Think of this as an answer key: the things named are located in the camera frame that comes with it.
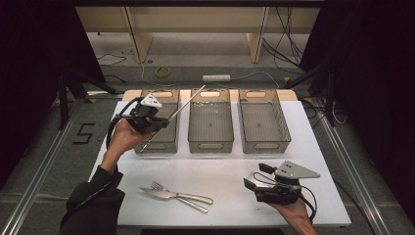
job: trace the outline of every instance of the white power strip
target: white power strip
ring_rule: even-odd
[[[204,75],[204,81],[230,81],[231,75],[223,74],[223,75]]]

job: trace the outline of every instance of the human hand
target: human hand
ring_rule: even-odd
[[[298,198],[293,204],[268,204],[276,209],[299,234],[317,234],[308,218],[305,202]]]
[[[116,125],[107,153],[101,162],[101,168],[109,173],[115,171],[116,163],[121,155],[133,149],[145,139],[150,139],[151,133],[137,132],[126,119],[121,119]]]

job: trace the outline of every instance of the knife blade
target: knife blade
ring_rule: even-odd
[[[213,199],[204,197],[204,196],[198,196],[198,195],[191,195],[191,194],[184,194],[184,193],[175,193],[171,191],[163,191],[160,189],[149,189],[149,188],[140,188],[146,193],[152,194],[154,196],[157,196],[159,198],[169,199],[169,198],[183,198],[183,199],[190,199],[199,201],[201,203],[206,203],[209,205],[213,204]]]

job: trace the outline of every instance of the gray transparent plastic bin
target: gray transparent plastic bin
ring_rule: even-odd
[[[238,111],[245,154],[286,151],[291,136],[276,90],[239,90]]]
[[[192,89],[192,96],[198,89]],[[228,89],[204,89],[190,102],[191,153],[231,153],[234,132]]]
[[[180,90],[143,90],[141,97],[146,97],[152,93],[156,99],[162,103],[162,108],[156,114],[158,118],[167,118],[169,115],[179,109]],[[163,128],[160,133],[149,143],[143,141],[134,148],[136,153],[140,153],[141,149],[147,147],[140,154],[175,154],[177,153],[177,140],[179,128],[179,116],[176,116],[167,128]]]

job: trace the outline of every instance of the white table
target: white table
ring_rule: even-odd
[[[119,102],[115,114],[127,104]],[[163,155],[137,155],[126,152],[118,162],[124,174],[119,189],[125,192],[118,224],[153,228],[236,228],[287,225],[284,218],[265,203],[256,201],[254,192],[244,186],[249,172],[259,171],[258,164],[279,166],[284,160],[307,167],[321,174],[320,178],[301,179],[300,184],[314,193],[318,211],[316,226],[347,226],[350,219],[323,159],[303,107],[299,101],[283,101],[281,106],[292,136],[284,154],[246,155],[242,152],[237,103],[232,101],[235,141],[231,154],[191,154],[187,141],[189,106],[180,114],[178,152]],[[95,168],[106,151],[104,140]],[[213,205],[204,214],[181,202],[159,200],[141,192],[157,181],[171,191],[204,195],[213,198]],[[302,190],[313,204],[311,195]]]

